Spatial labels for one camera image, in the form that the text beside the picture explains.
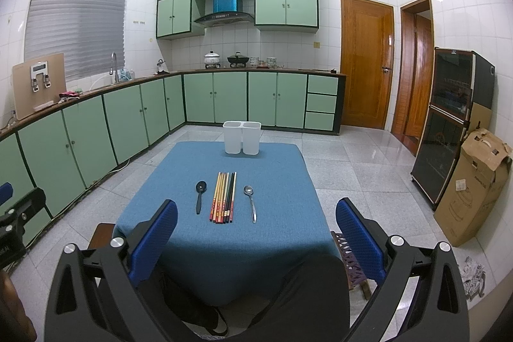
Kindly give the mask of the silver kettle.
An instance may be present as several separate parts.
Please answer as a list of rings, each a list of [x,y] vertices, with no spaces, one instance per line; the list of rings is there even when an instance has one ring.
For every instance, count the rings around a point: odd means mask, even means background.
[[[168,71],[165,68],[165,61],[163,59],[159,59],[157,61],[156,67],[157,67],[157,74],[158,75],[162,75],[162,74],[167,74],[168,73]]]

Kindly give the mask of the red-handled bamboo chopstick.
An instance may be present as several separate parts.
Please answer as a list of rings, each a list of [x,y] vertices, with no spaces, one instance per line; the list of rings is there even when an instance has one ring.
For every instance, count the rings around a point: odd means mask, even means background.
[[[215,190],[214,190],[214,194],[213,194],[213,199],[212,199],[212,203],[211,203],[211,209],[210,209],[210,221],[215,221],[216,220],[216,204],[217,204],[217,196],[218,196],[218,193],[219,193],[219,187],[220,187],[220,181],[222,180],[222,173],[219,172],[217,174],[217,177],[216,177],[216,185],[215,185]]]
[[[231,185],[231,208],[230,208],[230,218],[229,218],[229,222],[230,223],[233,222],[236,185],[237,185],[237,172],[234,172],[233,173],[233,178],[232,178],[232,185]]]
[[[219,215],[220,215],[220,212],[222,211],[221,205],[222,205],[223,190],[224,190],[224,177],[225,177],[225,173],[222,173],[222,180],[220,181],[220,187],[219,187],[219,190],[218,190],[219,193],[218,193],[218,196],[217,196],[216,220],[214,221],[215,223],[219,223],[220,222]]]
[[[226,190],[227,190],[227,178],[228,173],[222,173],[220,177],[220,187],[217,199],[217,210],[216,210],[216,223],[223,223],[225,213],[225,201],[226,201]]]
[[[225,223],[225,212],[226,212],[226,204],[227,204],[227,198],[228,198],[228,192],[229,192],[229,182],[230,182],[230,173],[226,173],[224,177],[224,190],[223,190],[223,199],[222,199],[222,205],[219,215],[219,220],[221,223]]]

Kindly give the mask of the black wok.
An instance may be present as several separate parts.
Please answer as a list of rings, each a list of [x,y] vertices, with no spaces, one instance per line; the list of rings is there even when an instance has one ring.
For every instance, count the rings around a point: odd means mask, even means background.
[[[246,55],[243,55],[240,51],[237,51],[234,55],[229,55],[227,57],[227,60],[232,69],[245,68],[246,64],[249,61],[249,57]]]

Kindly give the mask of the brown cardboard box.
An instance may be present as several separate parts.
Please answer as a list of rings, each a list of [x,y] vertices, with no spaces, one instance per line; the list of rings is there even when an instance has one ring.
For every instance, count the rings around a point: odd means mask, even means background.
[[[452,246],[475,237],[508,180],[512,148],[487,129],[464,141],[434,218]]]

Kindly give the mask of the black trousers leg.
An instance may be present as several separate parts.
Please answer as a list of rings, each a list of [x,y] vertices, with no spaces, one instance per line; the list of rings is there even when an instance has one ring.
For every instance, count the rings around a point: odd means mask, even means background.
[[[184,281],[157,267],[138,287],[164,334],[175,341],[199,341],[188,328],[204,328],[221,337],[227,321]],[[270,303],[248,328],[228,341],[342,341],[349,333],[349,289],[342,260],[321,254],[309,257],[283,279]]]

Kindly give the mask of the blue tablecloth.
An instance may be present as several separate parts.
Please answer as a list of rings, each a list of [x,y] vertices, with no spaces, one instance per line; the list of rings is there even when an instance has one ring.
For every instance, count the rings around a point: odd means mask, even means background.
[[[178,142],[116,221],[127,235],[170,199],[177,226],[161,262],[210,305],[270,296],[314,254],[337,256],[312,180],[294,144],[226,154],[218,141]]]

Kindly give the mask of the wooden open door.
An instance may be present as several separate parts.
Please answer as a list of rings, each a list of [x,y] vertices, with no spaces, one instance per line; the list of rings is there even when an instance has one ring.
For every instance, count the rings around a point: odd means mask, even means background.
[[[401,60],[397,103],[391,133],[416,154],[428,114],[434,72],[431,0],[401,8]]]

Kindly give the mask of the black glass cabinet appliance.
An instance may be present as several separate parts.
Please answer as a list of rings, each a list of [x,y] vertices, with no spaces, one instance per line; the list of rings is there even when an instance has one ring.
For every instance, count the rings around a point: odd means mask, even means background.
[[[436,47],[428,114],[412,171],[435,209],[453,173],[464,137],[490,126],[495,66],[473,50]]]

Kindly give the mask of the white cooking pot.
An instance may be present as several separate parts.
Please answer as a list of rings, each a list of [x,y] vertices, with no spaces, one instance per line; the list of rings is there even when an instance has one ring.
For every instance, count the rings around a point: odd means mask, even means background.
[[[221,60],[220,55],[211,50],[209,53],[204,55],[204,67],[207,70],[211,69],[220,69],[221,68]]]

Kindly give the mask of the silver metal spoon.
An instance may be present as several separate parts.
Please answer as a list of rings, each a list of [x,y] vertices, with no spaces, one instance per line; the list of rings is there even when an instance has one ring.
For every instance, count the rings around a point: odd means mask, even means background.
[[[256,210],[255,202],[253,200],[254,190],[253,190],[253,188],[251,186],[246,185],[246,186],[243,187],[243,192],[249,198],[252,222],[256,223],[257,222],[257,212],[256,212],[257,210]]]

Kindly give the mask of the blue box above hood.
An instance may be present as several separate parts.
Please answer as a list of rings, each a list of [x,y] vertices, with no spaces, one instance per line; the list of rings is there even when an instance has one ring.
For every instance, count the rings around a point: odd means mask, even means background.
[[[213,12],[242,12],[243,0],[213,0]]]

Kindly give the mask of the white twin utensil holder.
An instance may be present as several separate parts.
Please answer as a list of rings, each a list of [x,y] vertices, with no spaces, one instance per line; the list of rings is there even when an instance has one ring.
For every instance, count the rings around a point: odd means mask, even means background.
[[[259,154],[261,123],[258,121],[226,121],[223,124],[224,147],[227,154]]]

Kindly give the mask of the black range hood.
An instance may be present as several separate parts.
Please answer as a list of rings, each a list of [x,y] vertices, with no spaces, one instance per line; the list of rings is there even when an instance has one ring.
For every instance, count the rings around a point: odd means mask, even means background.
[[[206,16],[201,16],[195,20],[195,23],[204,27],[214,27],[226,24],[232,24],[237,22],[255,22],[255,17],[247,12],[240,11],[225,11],[211,13]]]

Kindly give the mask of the patterned floor rag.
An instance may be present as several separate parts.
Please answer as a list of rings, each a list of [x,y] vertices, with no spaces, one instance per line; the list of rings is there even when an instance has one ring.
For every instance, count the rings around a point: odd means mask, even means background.
[[[460,268],[460,274],[466,299],[472,301],[475,297],[482,298],[486,281],[484,266],[467,256]]]

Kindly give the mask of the cardboard board with hardware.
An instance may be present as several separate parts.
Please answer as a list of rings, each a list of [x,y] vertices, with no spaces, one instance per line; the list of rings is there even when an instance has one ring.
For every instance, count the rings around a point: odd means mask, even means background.
[[[45,55],[12,68],[17,120],[57,104],[66,90],[64,54]]]

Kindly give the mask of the green lower kitchen cabinets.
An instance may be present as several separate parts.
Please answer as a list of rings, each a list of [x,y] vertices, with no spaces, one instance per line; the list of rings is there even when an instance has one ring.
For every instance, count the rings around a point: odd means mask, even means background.
[[[1,136],[1,180],[13,199],[43,189],[31,242],[117,166],[186,124],[258,121],[267,129],[336,134],[346,78],[300,70],[216,70],[126,82],[53,106]]]

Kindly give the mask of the black plastic spoon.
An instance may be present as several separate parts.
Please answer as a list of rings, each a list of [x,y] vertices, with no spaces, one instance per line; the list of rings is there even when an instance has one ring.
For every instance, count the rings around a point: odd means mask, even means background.
[[[200,180],[196,185],[196,191],[198,193],[197,203],[196,203],[196,213],[200,214],[202,210],[202,197],[203,193],[207,189],[207,183],[204,180]]]

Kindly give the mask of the chrome sink faucet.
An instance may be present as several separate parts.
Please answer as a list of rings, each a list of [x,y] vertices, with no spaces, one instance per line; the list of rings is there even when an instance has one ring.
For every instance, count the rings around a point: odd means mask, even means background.
[[[110,60],[111,60],[110,73],[114,77],[113,83],[118,84],[119,83],[119,74],[118,74],[118,63],[117,63],[116,52],[111,53]]]

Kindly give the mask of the red cloth on counter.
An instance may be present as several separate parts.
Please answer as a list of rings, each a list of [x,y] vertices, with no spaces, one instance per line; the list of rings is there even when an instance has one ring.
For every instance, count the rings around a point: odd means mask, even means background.
[[[68,102],[70,100],[79,99],[80,93],[75,91],[66,91],[59,94],[59,103]]]

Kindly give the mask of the wooden closed door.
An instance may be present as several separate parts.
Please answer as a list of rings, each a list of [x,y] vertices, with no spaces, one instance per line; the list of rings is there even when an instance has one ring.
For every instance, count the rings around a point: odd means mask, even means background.
[[[342,124],[384,129],[394,58],[393,8],[341,0],[341,72],[346,75]]]

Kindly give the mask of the grey window blind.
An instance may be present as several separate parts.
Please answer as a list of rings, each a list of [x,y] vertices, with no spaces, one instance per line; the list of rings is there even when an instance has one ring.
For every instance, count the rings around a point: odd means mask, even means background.
[[[109,72],[116,52],[124,67],[126,0],[30,0],[24,58],[64,54],[67,81]]]

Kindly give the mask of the wooden stool with patterned cushion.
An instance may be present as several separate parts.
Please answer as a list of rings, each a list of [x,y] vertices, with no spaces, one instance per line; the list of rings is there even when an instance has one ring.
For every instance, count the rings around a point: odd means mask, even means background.
[[[354,290],[356,287],[359,287],[363,293],[364,299],[369,300],[371,297],[371,290],[367,277],[357,261],[355,254],[350,248],[348,241],[342,233],[331,231],[331,236],[342,257],[342,262],[344,263],[346,275],[348,277],[349,289]]]

